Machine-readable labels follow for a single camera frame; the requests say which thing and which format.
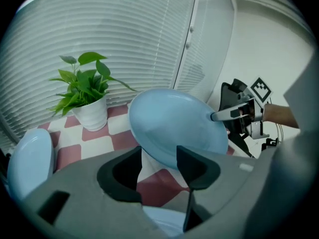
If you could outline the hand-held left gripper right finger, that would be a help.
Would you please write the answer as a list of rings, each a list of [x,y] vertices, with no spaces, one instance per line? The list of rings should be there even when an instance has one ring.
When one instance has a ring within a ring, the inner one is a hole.
[[[176,159],[190,189],[185,236],[243,236],[269,174],[272,152],[252,159],[178,146]]]

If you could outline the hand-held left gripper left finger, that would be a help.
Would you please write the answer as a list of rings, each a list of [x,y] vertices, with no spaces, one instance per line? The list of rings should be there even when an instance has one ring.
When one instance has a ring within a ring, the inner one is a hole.
[[[140,147],[83,159],[56,172],[23,201],[55,238],[160,239],[137,192]]]

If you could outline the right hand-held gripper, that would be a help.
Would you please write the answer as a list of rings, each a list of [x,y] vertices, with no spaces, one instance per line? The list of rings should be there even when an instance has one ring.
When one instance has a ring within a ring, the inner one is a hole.
[[[269,135],[263,132],[262,120],[265,104],[270,100],[272,93],[273,91],[264,80],[257,77],[253,83],[238,94],[238,105],[212,113],[210,119],[212,121],[228,121],[240,118],[244,126],[244,132],[250,135],[252,139],[267,138]],[[246,105],[254,108],[254,118],[240,115],[238,108]]]

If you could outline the person's right hand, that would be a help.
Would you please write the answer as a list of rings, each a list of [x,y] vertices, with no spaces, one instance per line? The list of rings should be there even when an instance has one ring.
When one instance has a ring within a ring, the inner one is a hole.
[[[239,107],[238,110],[241,116],[249,116],[251,118],[254,118],[255,116],[255,110],[252,106],[242,106]]]

